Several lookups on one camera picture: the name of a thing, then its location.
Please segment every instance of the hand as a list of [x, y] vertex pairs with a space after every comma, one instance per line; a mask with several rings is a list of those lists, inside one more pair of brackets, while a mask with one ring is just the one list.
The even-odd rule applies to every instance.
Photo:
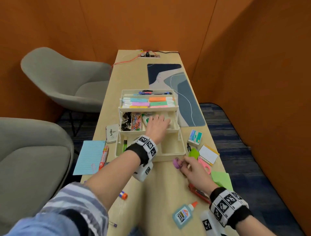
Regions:
[[155, 117], [150, 117], [146, 129], [146, 136], [152, 139], [156, 145], [161, 143], [164, 139], [165, 132], [169, 123], [171, 122], [170, 119], [164, 120], [164, 115], [155, 115]]
[[205, 171], [204, 167], [194, 158], [184, 156], [183, 159], [177, 161], [179, 165], [183, 164], [180, 171], [186, 175], [190, 183], [192, 183], [198, 190], [211, 195], [218, 185], [214, 183], [210, 175]]

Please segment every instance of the white organizer box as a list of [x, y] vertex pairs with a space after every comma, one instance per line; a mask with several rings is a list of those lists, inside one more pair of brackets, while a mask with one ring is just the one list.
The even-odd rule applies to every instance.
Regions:
[[[164, 115], [166, 118], [170, 118], [171, 122], [166, 130], [166, 135], [164, 140], [157, 145], [158, 153], [157, 156], [152, 160], [153, 162], [157, 161], [171, 161], [174, 158], [181, 158], [185, 155], [186, 149], [183, 143], [183, 138], [180, 132], [180, 126], [177, 123], [177, 110], [178, 104], [176, 102], [175, 92], [172, 89], [154, 89], [154, 92], [171, 92], [172, 95], [133, 95], [138, 94], [142, 90], [122, 90], [121, 98], [120, 98], [120, 106], [119, 106], [119, 119], [120, 119], [120, 128], [118, 131], [117, 143], [115, 156], [118, 157], [123, 152], [123, 142], [124, 140], [128, 141], [128, 146], [133, 142], [135, 138], [139, 135], [145, 134], [146, 127], [142, 121], [142, 128], [140, 131], [122, 131], [121, 130], [121, 122], [122, 116], [125, 112], [149, 112], [154, 111], [155, 115]], [[163, 107], [163, 108], [122, 108], [122, 99], [124, 97], [129, 98], [145, 98], [149, 99], [150, 97], [173, 97], [176, 106], [175, 107]]]

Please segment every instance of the pink scissors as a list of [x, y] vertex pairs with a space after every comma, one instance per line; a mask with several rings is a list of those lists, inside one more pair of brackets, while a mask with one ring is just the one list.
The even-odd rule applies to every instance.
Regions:
[[197, 161], [204, 167], [205, 171], [210, 175], [210, 174], [211, 174], [210, 165], [207, 164], [207, 162], [205, 162], [205, 161], [201, 158], [201, 156], [199, 156], [199, 157], [197, 158]]

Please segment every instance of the chair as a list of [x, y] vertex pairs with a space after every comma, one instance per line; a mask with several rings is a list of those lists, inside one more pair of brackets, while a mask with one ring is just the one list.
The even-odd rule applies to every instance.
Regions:
[[111, 66], [103, 62], [76, 61], [42, 47], [21, 60], [28, 78], [54, 102], [68, 109], [74, 136], [71, 111], [100, 112], [109, 84]]
[[0, 235], [34, 216], [62, 187], [72, 165], [69, 135], [54, 123], [0, 118]]

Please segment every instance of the power outlet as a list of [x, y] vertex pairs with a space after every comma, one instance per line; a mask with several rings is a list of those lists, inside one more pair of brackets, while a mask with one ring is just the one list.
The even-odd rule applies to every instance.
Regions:
[[146, 54], [141, 54], [141, 55], [138, 55], [138, 58], [161, 58], [160, 55], [154, 55], [154, 54], [150, 54], [150, 57], [146, 57]]

